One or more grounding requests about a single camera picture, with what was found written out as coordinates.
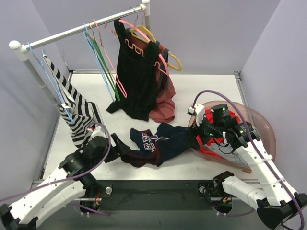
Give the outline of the navy maroon-trimmed tank top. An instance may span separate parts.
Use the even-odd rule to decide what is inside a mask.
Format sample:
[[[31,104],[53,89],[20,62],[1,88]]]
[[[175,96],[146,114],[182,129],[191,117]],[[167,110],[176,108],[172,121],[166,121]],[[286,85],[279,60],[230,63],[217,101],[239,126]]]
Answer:
[[[190,148],[188,130],[188,127],[172,126],[168,123],[160,123],[155,134],[149,129],[139,131],[131,128],[130,139],[139,149],[130,150],[121,160],[136,168],[146,164],[159,167]]]

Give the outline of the pink wire hanger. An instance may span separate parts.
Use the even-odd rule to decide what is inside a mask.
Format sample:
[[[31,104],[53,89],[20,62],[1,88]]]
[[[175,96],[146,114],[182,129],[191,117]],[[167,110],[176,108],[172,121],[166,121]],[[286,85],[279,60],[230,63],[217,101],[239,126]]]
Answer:
[[[127,98],[128,95],[126,93],[126,90],[125,90],[124,86],[122,85],[122,83],[121,83],[121,81],[120,81],[120,79],[118,77],[117,71],[115,70],[115,68],[114,68],[114,66],[112,64],[112,61],[111,61],[107,51],[105,50],[105,46],[104,46],[103,41],[102,41],[102,36],[101,36],[101,32],[100,32],[99,26],[98,26],[96,20],[93,19],[93,22],[95,23],[96,28],[98,29],[98,33],[99,33],[99,42],[98,43],[103,48],[103,51],[104,51],[104,53],[105,53],[105,55],[106,55],[110,65],[111,65],[111,67],[112,67],[112,69],[113,69],[113,71],[115,73],[115,83],[119,87],[119,89],[120,89],[121,93],[123,94],[124,98]]]

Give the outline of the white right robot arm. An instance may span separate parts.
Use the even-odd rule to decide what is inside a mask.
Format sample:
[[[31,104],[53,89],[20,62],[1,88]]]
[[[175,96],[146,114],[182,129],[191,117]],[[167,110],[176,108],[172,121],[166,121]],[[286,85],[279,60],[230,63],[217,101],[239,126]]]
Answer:
[[[260,188],[225,171],[213,179],[213,191],[224,198],[234,196],[248,204],[262,223],[275,229],[299,215],[304,227],[302,210],[307,206],[307,195],[297,192],[282,176],[268,153],[254,125],[240,110],[228,103],[206,108],[195,103],[188,108],[192,122],[188,129],[188,144],[194,150],[207,148],[229,163],[247,168],[257,178]]]

